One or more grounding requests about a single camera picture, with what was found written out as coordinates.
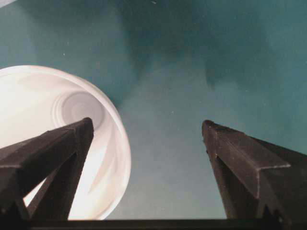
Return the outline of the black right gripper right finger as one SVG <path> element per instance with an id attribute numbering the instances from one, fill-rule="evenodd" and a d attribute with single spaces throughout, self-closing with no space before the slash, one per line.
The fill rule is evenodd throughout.
<path id="1" fill-rule="evenodd" d="M 307 157 L 205 120 L 202 136 L 228 218 L 307 218 Z"/>

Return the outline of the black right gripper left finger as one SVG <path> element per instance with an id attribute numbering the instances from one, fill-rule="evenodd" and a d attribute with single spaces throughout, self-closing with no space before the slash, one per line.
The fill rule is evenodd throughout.
<path id="1" fill-rule="evenodd" d="M 94 137 L 90 118 L 0 150 L 0 218 L 67 220 Z"/>

